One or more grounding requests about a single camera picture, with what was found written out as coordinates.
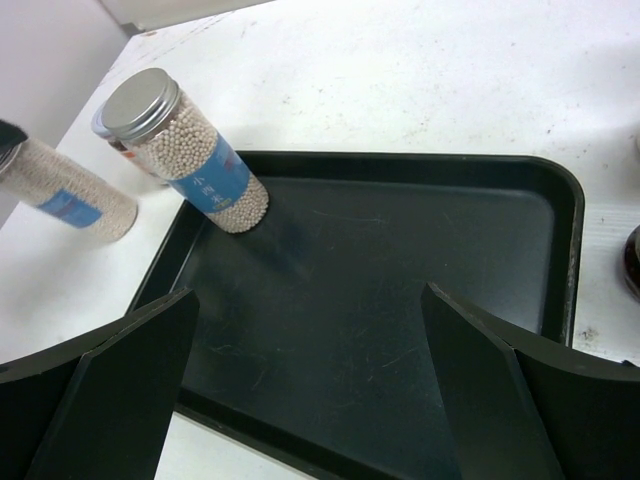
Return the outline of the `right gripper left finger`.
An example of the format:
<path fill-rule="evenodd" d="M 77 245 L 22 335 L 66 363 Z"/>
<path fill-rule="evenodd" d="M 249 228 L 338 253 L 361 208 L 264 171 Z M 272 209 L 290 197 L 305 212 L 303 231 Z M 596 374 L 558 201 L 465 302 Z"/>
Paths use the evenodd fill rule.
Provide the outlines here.
<path fill-rule="evenodd" d="M 2 364 L 2 478 L 154 478 L 198 312 L 183 288 Z"/>

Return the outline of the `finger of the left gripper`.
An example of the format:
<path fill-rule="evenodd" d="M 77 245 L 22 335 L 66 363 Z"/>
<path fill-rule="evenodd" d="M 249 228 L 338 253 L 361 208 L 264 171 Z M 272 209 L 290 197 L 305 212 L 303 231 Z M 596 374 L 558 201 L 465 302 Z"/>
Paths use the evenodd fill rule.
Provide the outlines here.
<path fill-rule="evenodd" d="M 0 120 L 0 172 L 4 173 L 19 154 L 26 141 L 26 132 L 6 120 Z"/>

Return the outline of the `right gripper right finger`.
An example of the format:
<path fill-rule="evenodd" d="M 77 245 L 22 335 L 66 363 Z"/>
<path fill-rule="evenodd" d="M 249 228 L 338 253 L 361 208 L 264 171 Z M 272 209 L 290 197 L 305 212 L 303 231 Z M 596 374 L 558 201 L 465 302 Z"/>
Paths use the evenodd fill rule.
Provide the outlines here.
<path fill-rule="evenodd" d="M 531 333 L 432 282 L 421 310 L 463 478 L 638 478 L 638 365 Z"/>

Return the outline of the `blue label sago bottle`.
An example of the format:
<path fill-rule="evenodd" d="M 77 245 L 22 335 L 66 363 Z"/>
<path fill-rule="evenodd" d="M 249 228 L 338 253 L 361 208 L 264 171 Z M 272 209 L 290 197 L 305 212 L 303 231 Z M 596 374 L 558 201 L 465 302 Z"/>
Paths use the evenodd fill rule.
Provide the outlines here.
<path fill-rule="evenodd" d="M 269 193 L 166 71 L 142 70 L 106 100 L 104 127 L 145 167 L 227 233 L 251 230 Z"/>
<path fill-rule="evenodd" d="M 49 145 L 29 138 L 1 149 L 1 189 L 108 242 L 134 225 L 137 202 Z"/>

